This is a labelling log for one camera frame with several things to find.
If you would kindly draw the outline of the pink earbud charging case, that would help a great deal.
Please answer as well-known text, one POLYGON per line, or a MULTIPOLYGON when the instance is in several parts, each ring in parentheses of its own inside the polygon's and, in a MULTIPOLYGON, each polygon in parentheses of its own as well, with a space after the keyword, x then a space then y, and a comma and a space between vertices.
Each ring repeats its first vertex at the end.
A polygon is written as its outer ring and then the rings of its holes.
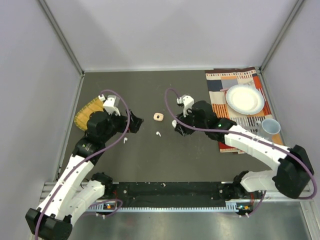
POLYGON ((162 113, 158 113, 156 112, 154 115, 153 115, 153 119, 157 122, 162 122, 164 120, 164 115, 162 113))

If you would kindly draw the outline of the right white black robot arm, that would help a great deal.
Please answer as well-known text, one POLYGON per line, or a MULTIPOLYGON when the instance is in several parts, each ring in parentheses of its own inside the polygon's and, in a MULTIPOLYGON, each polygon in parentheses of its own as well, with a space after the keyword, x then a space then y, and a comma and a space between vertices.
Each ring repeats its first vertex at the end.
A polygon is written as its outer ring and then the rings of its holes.
POLYGON ((308 183, 313 184, 311 196, 317 194, 314 170, 303 147, 278 145, 259 137, 228 118, 217 117, 204 100, 195 102, 185 95, 176 102, 183 108, 172 122, 176 132, 182 136, 203 132, 211 140, 236 148, 269 167, 259 172, 245 170, 236 176, 233 192, 237 197, 245 198, 256 191, 278 191, 288 198, 299 199, 308 183))

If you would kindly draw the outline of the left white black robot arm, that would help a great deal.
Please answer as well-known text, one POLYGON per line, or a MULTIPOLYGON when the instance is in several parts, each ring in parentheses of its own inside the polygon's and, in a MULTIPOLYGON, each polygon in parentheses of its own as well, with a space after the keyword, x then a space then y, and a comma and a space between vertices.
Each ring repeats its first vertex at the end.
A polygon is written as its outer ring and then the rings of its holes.
POLYGON ((36 239, 68 239, 81 215, 99 198, 113 194, 112 178, 104 173, 95 173, 84 189, 77 189, 106 150, 106 142, 117 133, 137 133, 143 121, 132 111, 127 116, 106 111, 89 116, 84 137, 75 145, 60 179, 44 201, 25 215, 36 239))

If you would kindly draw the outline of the white earbud charging case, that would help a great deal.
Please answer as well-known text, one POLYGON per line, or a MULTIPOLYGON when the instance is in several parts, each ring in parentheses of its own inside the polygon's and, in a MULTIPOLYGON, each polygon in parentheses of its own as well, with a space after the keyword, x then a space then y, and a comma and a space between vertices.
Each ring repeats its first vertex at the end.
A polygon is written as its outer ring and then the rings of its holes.
POLYGON ((172 126, 175 128, 177 125, 177 122, 175 120, 172 121, 172 126))

